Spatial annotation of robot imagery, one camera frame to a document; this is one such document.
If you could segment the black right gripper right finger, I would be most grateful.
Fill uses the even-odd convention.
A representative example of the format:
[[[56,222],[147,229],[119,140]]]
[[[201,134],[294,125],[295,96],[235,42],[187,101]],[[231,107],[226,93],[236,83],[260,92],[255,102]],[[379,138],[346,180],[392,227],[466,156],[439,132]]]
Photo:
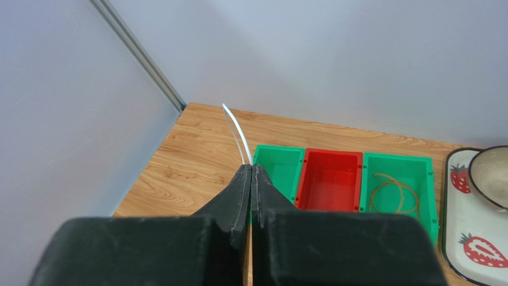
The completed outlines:
[[[254,165],[254,285],[445,285],[422,225],[398,214],[296,208]]]

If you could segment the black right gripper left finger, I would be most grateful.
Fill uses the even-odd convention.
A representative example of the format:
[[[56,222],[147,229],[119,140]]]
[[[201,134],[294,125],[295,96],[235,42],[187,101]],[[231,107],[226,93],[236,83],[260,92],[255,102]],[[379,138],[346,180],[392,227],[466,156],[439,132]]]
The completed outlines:
[[[52,236],[31,285],[241,285],[252,167],[190,216],[78,217]]]

